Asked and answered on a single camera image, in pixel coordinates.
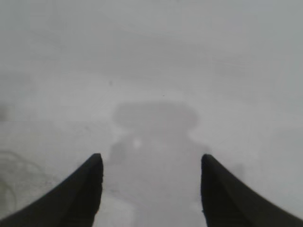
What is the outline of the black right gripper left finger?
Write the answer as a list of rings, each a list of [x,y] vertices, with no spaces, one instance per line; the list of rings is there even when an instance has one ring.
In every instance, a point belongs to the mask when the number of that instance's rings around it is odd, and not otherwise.
[[[99,153],[40,199],[0,221],[2,227],[91,227],[102,195]]]

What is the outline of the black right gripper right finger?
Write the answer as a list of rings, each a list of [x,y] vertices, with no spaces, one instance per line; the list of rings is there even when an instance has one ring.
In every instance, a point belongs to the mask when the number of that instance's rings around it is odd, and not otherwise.
[[[301,227],[302,219],[266,200],[210,154],[201,159],[201,202],[208,227]]]

